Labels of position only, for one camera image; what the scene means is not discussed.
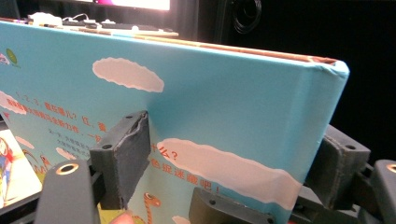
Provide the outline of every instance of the white cloud illustration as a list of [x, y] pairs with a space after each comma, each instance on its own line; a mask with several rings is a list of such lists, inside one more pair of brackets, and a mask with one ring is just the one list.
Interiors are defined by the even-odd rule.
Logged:
[[92, 71], [99, 78], [127, 88], [141, 91], [163, 91], [163, 80], [154, 72], [126, 59], [106, 58], [96, 61], [92, 65]]
[[21, 138], [21, 137], [19, 137], [19, 136], [15, 136], [15, 139], [16, 139], [19, 143], [21, 143], [21, 144], [23, 144], [23, 145], [29, 147], [30, 149], [34, 149], [34, 148], [35, 148], [29, 141], [27, 141], [27, 140], [25, 140], [25, 139], [23, 139], [23, 138]]
[[9, 102], [15, 102], [17, 103], [18, 101], [15, 100], [12, 96], [5, 94], [4, 92], [0, 91], [0, 106], [2, 106], [5, 109], [14, 111], [17, 114], [26, 114], [26, 111], [24, 111], [22, 108], [19, 108], [14, 105], [10, 105]]
[[68, 160], [75, 160], [76, 159], [75, 156], [73, 156], [72, 154], [70, 154], [69, 152], [67, 152], [66, 150], [64, 150], [61, 147], [57, 147], [56, 151], [59, 153], [59, 155], [67, 158]]
[[302, 186], [284, 170], [272, 169], [212, 146], [168, 138], [158, 143], [157, 148], [176, 152], [175, 159], [164, 158], [180, 169], [260, 202], [278, 203], [288, 210], [293, 208]]

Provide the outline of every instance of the cartoon character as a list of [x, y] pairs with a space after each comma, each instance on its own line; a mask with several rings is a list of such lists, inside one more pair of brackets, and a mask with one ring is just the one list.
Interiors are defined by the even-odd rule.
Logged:
[[48, 171], [51, 164], [50, 164], [49, 160], [44, 155], [40, 155], [40, 159], [41, 159], [43, 165], [39, 165], [38, 160], [35, 158], [35, 156], [32, 153], [30, 153], [26, 149], [23, 149], [22, 152], [25, 156], [30, 156], [35, 161], [35, 164], [32, 164], [31, 162], [30, 162], [30, 164], [32, 165], [32, 167], [35, 170], [35, 173], [37, 175], [38, 174], [43, 175]]
[[159, 207], [161, 206], [161, 201], [156, 198], [154, 195], [149, 194], [149, 193], [145, 193], [143, 195], [143, 198], [145, 200], [145, 206], [146, 206], [146, 211], [148, 214], [148, 222], [146, 223], [145, 220], [143, 220], [143, 218], [139, 217], [139, 216], [133, 216], [134, 219], [134, 223], [135, 224], [152, 224], [152, 215], [151, 215], [151, 206], [154, 207]]
[[4, 206], [6, 200], [12, 161], [13, 157], [11, 148], [9, 148], [6, 140], [0, 137], [0, 208]]

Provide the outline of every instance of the book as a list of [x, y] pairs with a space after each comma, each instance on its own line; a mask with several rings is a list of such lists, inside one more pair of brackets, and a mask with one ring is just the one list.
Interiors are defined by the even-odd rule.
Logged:
[[41, 190], [41, 183], [9, 129], [0, 129], [0, 208]]
[[136, 221], [189, 223], [198, 187], [286, 223], [349, 74], [341, 61], [290, 53], [0, 30], [0, 111], [38, 175], [88, 159], [122, 116], [148, 111]]

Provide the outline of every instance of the screw hole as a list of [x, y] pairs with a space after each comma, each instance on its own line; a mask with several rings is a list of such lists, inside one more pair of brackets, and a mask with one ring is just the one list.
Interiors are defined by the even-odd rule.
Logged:
[[74, 168], [73, 165], [66, 165], [66, 166], [62, 167], [61, 171], [62, 172], [67, 172], [67, 171], [73, 170], [73, 168]]
[[109, 149], [109, 148], [112, 148], [113, 146], [112, 145], [104, 145], [104, 146], [102, 146], [102, 149]]
[[346, 145], [346, 147], [349, 148], [349, 149], [352, 149], [352, 150], [356, 149], [356, 147], [351, 146], [351, 145]]
[[70, 175], [78, 169], [78, 164], [70, 163], [63, 165], [56, 170], [57, 175]]

